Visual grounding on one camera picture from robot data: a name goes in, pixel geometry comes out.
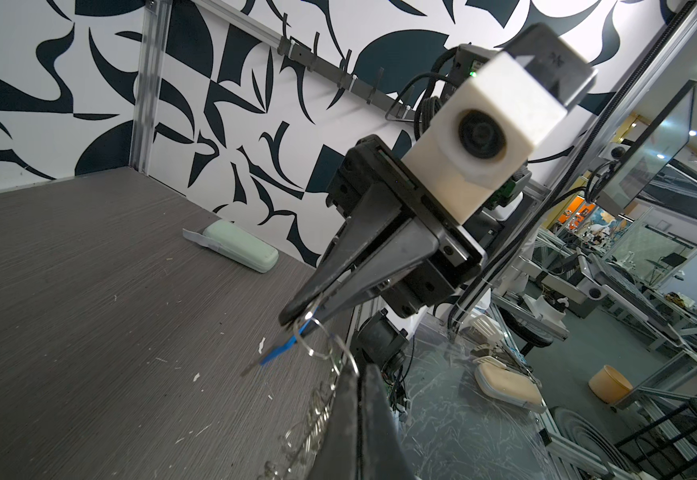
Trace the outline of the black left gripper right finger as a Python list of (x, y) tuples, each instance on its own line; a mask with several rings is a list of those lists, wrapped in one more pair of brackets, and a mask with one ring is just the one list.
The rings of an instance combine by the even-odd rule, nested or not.
[(360, 478), (415, 479), (402, 450), (381, 370), (367, 364), (360, 387)]

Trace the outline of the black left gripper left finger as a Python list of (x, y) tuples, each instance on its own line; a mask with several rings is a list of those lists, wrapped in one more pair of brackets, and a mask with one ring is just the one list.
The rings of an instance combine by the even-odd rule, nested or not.
[(332, 413), (328, 418), (322, 446), (308, 472), (308, 480), (354, 480), (360, 470), (359, 460), (359, 376), (353, 366), (340, 372)]

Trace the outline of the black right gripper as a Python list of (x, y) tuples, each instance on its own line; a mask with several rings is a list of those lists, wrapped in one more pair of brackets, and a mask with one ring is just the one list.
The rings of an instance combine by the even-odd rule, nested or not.
[(348, 150), (328, 196), (346, 219), (344, 230), (280, 312), (284, 327), (318, 295), (326, 300), (324, 323), (376, 297), (409, 316), (443, 302), (487, 264), (484, 248), (379, 136)]

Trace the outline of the blue plastic key tag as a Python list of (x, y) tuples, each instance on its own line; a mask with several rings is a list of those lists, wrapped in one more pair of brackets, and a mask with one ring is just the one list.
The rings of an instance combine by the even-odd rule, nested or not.
[(298, 336), (304, 334), (304, 330), (306, 330), (310, 324), (312, 324), (312, 321), (306, 320), (306, 322), (298, 326), (297, 330), (288, 330), (283, 340), (276, 340), (276, 342), (274, 342), (274, 346), (272, 346), (268, 352), (262, 354), (262, 357), (260, 360), (258, 360), (258, 365), (266, 365), (268, 362), (274, 360), (274, 358), (277, 358), (278, 356), (284, 354), (284, 352), (287, 352), (290, 348), (292, 348), (292, 346), (294, 346), (294, 344), (296, 344), (296, 342), (298, 342)]

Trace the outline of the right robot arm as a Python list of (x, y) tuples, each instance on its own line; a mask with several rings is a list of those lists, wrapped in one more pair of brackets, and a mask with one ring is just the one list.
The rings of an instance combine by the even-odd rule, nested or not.
[(344, 310), (382, 298), (410, 318), (486, 269), (488, 253), (466, 223), (542, 139), (531, 116), (550, 98), (530, 63), (501, 51), (469, 73), (404, 155), (376, 135), (348, 150), (328, 186), (344, 225), (282, 310), (282, 335), (260, 364)]

